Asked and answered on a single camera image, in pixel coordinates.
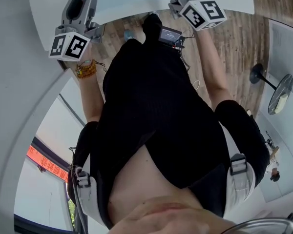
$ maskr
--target black sleeve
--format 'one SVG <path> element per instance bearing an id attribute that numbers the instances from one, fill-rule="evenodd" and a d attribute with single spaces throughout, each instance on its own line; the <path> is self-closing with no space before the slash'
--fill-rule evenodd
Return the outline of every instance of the black sleeve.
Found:
<path id="1" fill-rule="evenodd" d="M 256 122 L 234 100 L 219 103 L 215 113 L 229 131 L 240 153 L 245 155 L 247 162 L 253 167 L 257 186 L 265 175 L 269 151 Z"/>
<path id="2" fill-rule="evenodd" d="M 83 130 L 81 131 L 75 154 L 74 154 L 74 165 L 82 167 L 86 162 L 91 148 L 94 147 L 95 143 L 95 135 L 97 130 L 98 122 L 89 122 Z M 73 189 L 73 182 L 71 177 L 71 169 L 68 171 L 68 178 L 67 178 L 67 193 L 73 203 L 76 205 L 74 189 Z"/>

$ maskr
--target small display screen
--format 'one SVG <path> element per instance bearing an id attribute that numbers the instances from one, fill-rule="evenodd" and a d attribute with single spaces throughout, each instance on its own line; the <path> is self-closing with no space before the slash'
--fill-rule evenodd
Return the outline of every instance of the small display screen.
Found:
<path id="1" fill-rule="evenodd" d="M 159 41 L 164 42 L 169 45 L 174 45 L 175 42 L 179 39 L 182 32 L 170 29 L 167 27 L 162 27 Z"/>

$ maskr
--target red banner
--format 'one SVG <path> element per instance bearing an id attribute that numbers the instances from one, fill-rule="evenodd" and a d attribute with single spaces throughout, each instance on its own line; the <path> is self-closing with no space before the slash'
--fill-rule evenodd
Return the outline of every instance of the red banner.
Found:
<path id="1" fill-rule="evenodd" d="M 52 161 L 47 159 L 32 146 L 30 146 L 30 148 L 28 149 L 27 156 L 49 172 L 53 173 L 55 176 L 63 179 L 67 183 L 68 172 L 64 171 Z"/>

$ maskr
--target white cube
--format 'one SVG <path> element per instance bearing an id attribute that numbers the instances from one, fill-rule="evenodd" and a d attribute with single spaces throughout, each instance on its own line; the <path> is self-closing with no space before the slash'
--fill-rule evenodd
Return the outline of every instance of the white cube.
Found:
<path id="1" fill-rule="evenodd" d="M 227 20 L 225 11 L 215 0 L 193 0 L 187 2 L 179 13 L 196 31 L 209 29 Z"/>
<path id="2" fill-rule="evenodd" d="M 53 38 L 49 58 L 80 61 L 90 39 L 76 32 L 58 34 Z"/>

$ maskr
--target bracelet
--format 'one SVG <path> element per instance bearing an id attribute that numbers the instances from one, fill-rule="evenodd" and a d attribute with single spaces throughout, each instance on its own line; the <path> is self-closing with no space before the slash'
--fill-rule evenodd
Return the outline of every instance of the bracelet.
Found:
<path id="1" fill-rule="evenodd" d="M 82 64 L 89 63 L 89 62 L 91 62 L 89 65 L 81 67 Z M 76 74 L 78 79 L 90 77 L 97 72 L 97 65 L 95 60 L 87 60 L 87 61 L 84 61 L 82 64 L 80 65 L 77 64 L 77 67 L 76 67 Z"/>

